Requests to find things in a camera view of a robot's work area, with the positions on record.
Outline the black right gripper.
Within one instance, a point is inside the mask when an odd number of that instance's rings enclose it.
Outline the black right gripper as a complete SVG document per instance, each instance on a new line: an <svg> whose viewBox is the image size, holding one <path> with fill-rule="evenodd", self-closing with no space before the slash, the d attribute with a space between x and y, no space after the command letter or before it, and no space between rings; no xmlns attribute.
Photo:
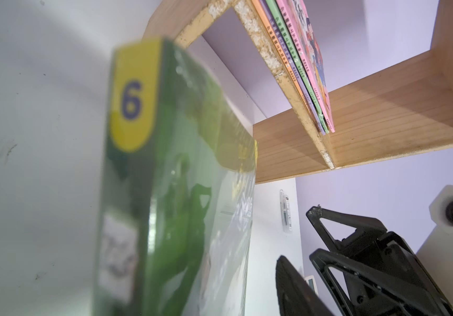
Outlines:
<svg viewBox="0 0 453 316"><path fill-rule="evenodd" d="M404 239L379 220L319 205L306 217L329 250L319 249L309 259L342 315L453 315ZM343 273L346 288L331 269Z"/></svg>

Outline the green pink bottom comic book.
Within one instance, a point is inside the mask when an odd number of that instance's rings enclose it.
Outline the green pink bottom comic book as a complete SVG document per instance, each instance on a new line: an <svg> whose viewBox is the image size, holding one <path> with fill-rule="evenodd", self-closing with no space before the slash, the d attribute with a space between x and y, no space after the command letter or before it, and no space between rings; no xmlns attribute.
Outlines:
<svg viewBox="0 0 453 316"><path fill-rule="evenodd" d="M301 83L302 87L301 90L307 101L311 112L317 119L318 129L323 135L328 134L330 131L326 126L325 117L319 105L315 105L317 101L316 95L314 94L313 88L310 84L309 78L307 73L304 69L303 63L301 62L299 53L297 52L296 46L293 42L292 36L288 30L288 26L286 24L286 19L283 17L283 14L280 12L280 8L276 1L268 0L266 1L267 6L274 18L276 25L278 26L280 33L284 39L286 47L292 57L293 64L296 66L297 73L296 75L297 81Z"/></svg>

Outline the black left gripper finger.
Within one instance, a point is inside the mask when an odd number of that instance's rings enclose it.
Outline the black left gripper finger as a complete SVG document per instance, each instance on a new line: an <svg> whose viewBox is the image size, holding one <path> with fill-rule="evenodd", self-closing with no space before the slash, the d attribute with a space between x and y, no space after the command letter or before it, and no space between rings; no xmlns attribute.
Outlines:
<svg viewBox="0 0 453 316"><path fill-rule="evenodd" d="M283 255L276 262L275 281L280 315L332 316L332 312Z"/></svg>

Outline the pink Chinese comic book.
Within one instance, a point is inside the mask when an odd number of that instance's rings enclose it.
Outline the pink Chinese comic book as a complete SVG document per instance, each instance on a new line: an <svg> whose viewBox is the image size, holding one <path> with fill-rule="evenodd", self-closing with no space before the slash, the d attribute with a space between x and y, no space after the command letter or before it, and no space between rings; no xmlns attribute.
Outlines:
<svg viewBox="0 0 453 316"><path fill-rule="evenodd" d="M325 120L327 133L335 132L331 109L326 101L325 88L319 72L321 53L316 50L313 30L304 1L277 1L280 12L290 31L293 44L297 49L301 64L307 74L309 83Z"/></svg>

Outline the green wimpy kid book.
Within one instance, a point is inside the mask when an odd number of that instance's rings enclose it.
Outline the green wimpy kid book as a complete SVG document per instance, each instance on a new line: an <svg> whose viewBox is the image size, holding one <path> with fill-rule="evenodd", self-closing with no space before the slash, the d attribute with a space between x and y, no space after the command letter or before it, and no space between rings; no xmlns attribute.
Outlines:
<svg viewBox="0 0 453 316"><path fill-rule="evenodd" d="M257 143L167 38L115 50L93 315L243 315Z"/></svg>

